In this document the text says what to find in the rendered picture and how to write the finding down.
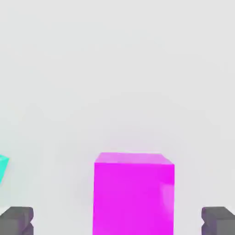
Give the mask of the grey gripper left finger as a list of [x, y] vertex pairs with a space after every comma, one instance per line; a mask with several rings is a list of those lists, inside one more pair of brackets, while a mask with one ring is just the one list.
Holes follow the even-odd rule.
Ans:
[[0, 215], [0, 235], [34, 235], [32, 207], [9, 207]]

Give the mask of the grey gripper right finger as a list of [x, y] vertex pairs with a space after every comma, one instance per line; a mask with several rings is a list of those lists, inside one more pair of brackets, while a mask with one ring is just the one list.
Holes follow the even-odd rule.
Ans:
[[203, 207], [201, 235], [235, 235], [235, 215], [226, 207]]

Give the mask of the small cyan cube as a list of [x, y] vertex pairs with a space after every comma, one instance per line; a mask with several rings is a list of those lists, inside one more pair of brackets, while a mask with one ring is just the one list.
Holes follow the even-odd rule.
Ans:
[[0, 183], [2, 182], [2, 179], [4, 177], [5, 174], [5, 170], [6, 167], [8, 165], [9, 162], [9, 158], [4, 156], [4, 155], [0, 155]]

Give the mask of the small magenta cube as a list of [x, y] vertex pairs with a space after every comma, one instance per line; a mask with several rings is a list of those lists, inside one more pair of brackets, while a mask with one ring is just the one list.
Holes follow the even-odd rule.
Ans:
[[174, 164], [161, 154], [103, 152], [94, 163], [92, 235], [173, 235]]

